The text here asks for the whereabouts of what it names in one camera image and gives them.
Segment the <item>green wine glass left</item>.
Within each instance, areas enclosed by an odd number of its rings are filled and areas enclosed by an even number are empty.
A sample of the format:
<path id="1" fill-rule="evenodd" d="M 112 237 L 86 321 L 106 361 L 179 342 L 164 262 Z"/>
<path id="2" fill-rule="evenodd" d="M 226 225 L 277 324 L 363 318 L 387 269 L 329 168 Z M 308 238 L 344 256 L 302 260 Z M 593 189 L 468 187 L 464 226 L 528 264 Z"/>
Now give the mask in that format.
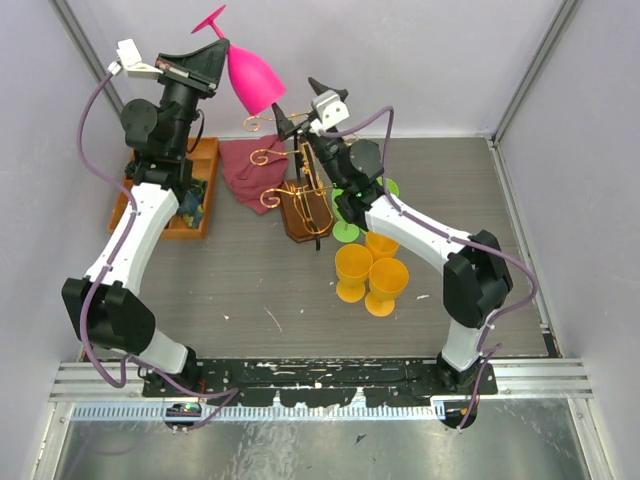
<path id="1" fill-rule="evenodd" d="M 360 229 L 346 222 L 338 211 L 334 212 L 335 222 L 332 228 L 332 235 L 341 243 L 355 242 L 360 236 Z"/>

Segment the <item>pink wine glass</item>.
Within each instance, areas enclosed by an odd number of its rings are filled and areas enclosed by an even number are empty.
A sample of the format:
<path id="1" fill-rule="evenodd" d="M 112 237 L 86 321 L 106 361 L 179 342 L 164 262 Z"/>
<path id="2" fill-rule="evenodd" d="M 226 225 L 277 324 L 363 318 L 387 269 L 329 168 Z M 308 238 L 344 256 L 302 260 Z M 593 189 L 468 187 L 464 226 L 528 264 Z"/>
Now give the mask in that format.
<path id="1" fill-rule="evenodd" d="M 259 55 L 230 44 L 226 58 L 231 86 L 249 116 L 262 113 L 287 92 L 280 77 Z"/>

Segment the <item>gold wire wine glass rack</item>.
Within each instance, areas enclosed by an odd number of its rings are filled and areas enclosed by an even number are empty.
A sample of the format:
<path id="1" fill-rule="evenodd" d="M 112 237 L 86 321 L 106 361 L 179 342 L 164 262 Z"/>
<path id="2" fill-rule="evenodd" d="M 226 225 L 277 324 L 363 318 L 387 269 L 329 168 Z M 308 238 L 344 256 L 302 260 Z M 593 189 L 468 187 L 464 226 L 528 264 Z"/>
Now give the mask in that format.
<path id="1" fill-rule="evenodd" d="M 295 177 L 265 190 L 259 200 L 267 209 L 280 210 L 285 234 L 291 240 L 313 242 L 315 250 L 320 251 L 321 240 L 331 234 L 335 222 L 328 198 L 331 186 L 326 186 L 321 178 L 308 139 L 302 133 L 293 133 L 291 139 L 290 151 L 260 148 L 250 154 L 249 160 L 256 167 L 268 165 L 270 154 L 293 159 Z"/>

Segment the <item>orange wine glass front right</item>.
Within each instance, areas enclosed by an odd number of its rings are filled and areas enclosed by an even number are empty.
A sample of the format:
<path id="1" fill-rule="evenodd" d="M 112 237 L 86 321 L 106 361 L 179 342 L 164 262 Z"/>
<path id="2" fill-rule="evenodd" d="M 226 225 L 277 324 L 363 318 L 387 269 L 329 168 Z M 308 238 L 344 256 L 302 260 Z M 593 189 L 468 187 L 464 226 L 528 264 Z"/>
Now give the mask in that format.
<path id="1" fill-rule="evenodd" d="M 365 297 L 367 311 L 376 317 L 390 315 L 408 282 L 409 272 L 404 263 L 396 258 L 377 260 L 369 273 L 369 293 Z"/>

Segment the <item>wooden tray organizer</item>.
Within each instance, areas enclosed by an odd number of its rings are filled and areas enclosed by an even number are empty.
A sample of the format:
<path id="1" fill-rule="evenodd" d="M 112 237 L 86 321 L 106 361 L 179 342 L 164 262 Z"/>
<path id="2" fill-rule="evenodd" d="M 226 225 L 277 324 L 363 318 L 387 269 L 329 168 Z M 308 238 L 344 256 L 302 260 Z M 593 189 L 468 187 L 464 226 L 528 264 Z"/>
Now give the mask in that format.
<path id="1" fill-rule="evenodd" d="M 208 233 L 209 218 L 213 210 L 215 182 L 219 162 L 219 141 L 215 137 L 203 137 L 195 151 L 189 155 L 193 162 L 192 176 L 206 181 L 200 207 L 193 215 L 176 213 L 161 234 L 166 240 L 204 240 Z"/>

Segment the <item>blue floral fabric pouch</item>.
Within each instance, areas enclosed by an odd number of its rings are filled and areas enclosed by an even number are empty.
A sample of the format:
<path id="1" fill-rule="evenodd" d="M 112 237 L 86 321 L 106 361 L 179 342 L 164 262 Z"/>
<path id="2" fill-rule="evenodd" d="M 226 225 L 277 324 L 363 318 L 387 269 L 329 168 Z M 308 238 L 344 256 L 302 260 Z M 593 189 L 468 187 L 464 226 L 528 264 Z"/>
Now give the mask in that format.
<path id="1" fill-rule="evenodd" d="M 190 229 L 197 229 L 204 217 L 206 190 L 207 182 L 205 180 L 192 179 L 187 193 L 177 210 L 177 215 Z"/>

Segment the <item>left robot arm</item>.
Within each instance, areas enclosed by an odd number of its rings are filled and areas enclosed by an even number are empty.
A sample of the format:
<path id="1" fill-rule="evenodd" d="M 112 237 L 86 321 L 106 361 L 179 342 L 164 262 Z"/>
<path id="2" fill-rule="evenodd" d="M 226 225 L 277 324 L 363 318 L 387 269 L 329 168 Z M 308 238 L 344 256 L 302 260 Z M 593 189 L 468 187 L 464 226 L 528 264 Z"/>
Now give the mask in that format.
<path id="1" fill-rule="evenodd" d="M 123 387 L 103 368 L 93 349 L 122 354 L 147 369 L 178 396 L 194 393 L 201 369 L 195 351 L 164 334 L 151 310 L 139 299 L 145 268 L 192 180 L 189 133 L 198 103 L 215 95 L 230 43 L 216 40 L 191 53 L 161 54 L 149 65 L 131 39 L 118 43 L 117 59 L 99 85 L 120 72 L 148 75 L 163 87 L 159 104 L 142 98 L 125 104 L 120 123 L 133 151 L 131 188 L 110 183 L 127 198 L 111 237 L 94 264 L 79 279 L 69 278 L 62 298 L 78 339 L 100 375 Z"/>

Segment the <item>orange wine glass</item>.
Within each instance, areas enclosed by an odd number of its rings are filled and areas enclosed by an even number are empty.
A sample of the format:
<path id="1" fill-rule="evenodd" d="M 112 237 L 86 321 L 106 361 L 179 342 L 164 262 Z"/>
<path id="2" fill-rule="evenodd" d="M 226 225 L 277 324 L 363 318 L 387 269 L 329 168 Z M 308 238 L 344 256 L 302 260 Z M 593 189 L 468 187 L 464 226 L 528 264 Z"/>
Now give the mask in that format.
<path id="1" fill-rule="evenodd" d="M 334 265 L 338 297 L 346 303 L 360 301 L 365 295 L 365 282 L 373 265 L 371 252 L 360 244 L 346 244 L 337 251 Z"/>
<path id="2" fill-rule="evenodd" d="M 377 260 L 369 273 L 369 293 L 365 297 L 367 311 L 376 317 L 390 315 L 408 282 L 409 272 L 404 263 L 396 258 Z"/>
<path id="3" fill-rule="evenodd" d="M 399 249 L 399 244 L 384 235 L 367 232 L 365 247 L 371 253 L 373 261 L 377 262 L 383 258 L 393 258 Z"/>

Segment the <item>green wine glass right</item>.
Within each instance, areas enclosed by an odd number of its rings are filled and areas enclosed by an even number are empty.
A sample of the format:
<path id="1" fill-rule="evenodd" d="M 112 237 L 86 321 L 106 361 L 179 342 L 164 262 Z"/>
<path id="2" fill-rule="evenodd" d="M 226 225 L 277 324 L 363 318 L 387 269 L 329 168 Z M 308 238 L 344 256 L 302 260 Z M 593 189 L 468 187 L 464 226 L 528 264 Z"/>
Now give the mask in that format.
<path id="1" fill-rule="evenodd" d="M 379 193 L 379 197 L 387 197 L 389 195 L 398 196 L 399 195 L 399 187 L 397 183 L 391 178 L 383 178 L 382 176 L 376 179 L 378 187 L 376 191 Z"/>

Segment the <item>orange wine glass front left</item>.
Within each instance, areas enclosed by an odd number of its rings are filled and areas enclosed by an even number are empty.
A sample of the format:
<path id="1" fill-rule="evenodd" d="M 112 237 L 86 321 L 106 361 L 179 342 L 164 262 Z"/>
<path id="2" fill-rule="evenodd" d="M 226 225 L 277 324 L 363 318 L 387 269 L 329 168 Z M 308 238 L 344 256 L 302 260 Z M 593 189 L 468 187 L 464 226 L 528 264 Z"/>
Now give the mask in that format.
<path id="1" fill-rule="evenodd" d="M 338 297 L 346 303 L 360 301 L 365 295 L 365 282 L 373 265 L 371 252 L 360 244 L 346 244 L 337 251 L 334 265 Z"/>

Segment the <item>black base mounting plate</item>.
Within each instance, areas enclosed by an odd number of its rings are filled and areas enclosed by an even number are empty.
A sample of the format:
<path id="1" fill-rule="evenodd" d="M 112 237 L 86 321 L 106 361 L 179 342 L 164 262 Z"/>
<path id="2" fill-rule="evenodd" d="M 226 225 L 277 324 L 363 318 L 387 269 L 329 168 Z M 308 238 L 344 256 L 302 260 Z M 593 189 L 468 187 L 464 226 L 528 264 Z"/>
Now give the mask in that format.
<path id="1" fill-rule="evenodd" d="M 201 359 L 197 362 L 194 390 L 215 394 L 236 389 L 231 406 L 271 407 L 275 402 L 293 408 L 344 407 L 358 394 L 365 406 L 427 406 L 440 395 L 498 392 L 493 368 L 472 374 L 458 385 L 443 381 L 440 365 L 422 358 L 291 358 Z"/>

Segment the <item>orange wine glass back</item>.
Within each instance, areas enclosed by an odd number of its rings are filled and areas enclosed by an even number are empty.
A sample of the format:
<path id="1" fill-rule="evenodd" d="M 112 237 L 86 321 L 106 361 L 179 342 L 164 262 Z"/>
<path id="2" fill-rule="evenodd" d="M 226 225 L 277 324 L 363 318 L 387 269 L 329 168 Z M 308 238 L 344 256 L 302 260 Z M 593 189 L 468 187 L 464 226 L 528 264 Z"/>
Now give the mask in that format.
<path id="1" fill-rule="evenodd" d="M 377 262 L 383 258 L 393 258 L 399 249 L 399 244 L 384 235 L 367 232 L 365 247 L 371 253 L 373 261 Z"/>

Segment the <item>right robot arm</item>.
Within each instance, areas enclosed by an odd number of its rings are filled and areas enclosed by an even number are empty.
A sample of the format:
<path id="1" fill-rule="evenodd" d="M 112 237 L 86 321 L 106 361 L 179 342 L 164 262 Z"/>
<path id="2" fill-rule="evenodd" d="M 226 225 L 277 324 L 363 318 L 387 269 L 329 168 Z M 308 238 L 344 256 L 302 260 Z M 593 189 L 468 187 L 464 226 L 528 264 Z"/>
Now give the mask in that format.
<path id="1" fill-rule="evenodd" d="M 280 139 L 308 143 L 331 183 L 340 190 L 337 207 L 347 222 L 381 234 L 426 261 L 442 276 L 442 300 L 450 317 L 446 341 L 436 358 L 444 390 L 459 394 L 480 365 L 480 343 L 490 318 L 513 288 L 497 238 L 486 230 L 472 235 L 443 225 L 402 203 L 385 186 L 386 145 L 346 141 L 339 123 L 348 119 L 345 90 L 309 81 L 316 96 L 311 110 L 294 123 L 271 105 Z"/>

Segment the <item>red cloth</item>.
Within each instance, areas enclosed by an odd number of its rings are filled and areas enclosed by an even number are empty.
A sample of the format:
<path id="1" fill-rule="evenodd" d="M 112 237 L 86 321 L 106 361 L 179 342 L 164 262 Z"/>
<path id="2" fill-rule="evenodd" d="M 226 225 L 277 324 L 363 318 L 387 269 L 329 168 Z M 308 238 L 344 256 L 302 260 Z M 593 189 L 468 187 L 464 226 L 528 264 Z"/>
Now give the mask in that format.
<path id="1" fill-rule="evenodd" d="M 267 153 L 267 163 L 262 166 L 251 162 L 251 154 L 259 149 L 269 149 L 275 153 Z M 271 188 L 279 187 L 289 165 L 287 156 L 278 155 L 283 152 L 283 143 L 276 134 L 254 139 L 239 139 L 221 142 L 219 145 L 223 176 L 236 200 L 253 210 L 257 215 L 264 215 L 268 208 L 260 202 L 261 194 Z"/>

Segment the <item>green wine glass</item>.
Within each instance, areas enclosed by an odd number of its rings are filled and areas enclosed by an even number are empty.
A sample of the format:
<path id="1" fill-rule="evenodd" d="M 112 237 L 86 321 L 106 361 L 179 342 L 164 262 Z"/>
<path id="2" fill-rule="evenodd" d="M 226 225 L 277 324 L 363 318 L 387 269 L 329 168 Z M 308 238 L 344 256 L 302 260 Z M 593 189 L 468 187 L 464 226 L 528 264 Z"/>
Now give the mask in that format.
<path id="1" fill-rule="evenodd" d="M 334 212 L 335 222 L 332 228 L 332 235 L 341 243 L 355 242 L 360 236 L 360 229 L 346 222 L 338 211 Z"/>
<path id="2" fill-rule="evenodd" d="M 398 196 L 399 195 L 399 187 L 397 183 L 391 178 L 383 178 L 382 176 L 376 179 L 378 187 L 376 191 L 379 193 L 379 197 L 387 197 L 389 195 Z"/>

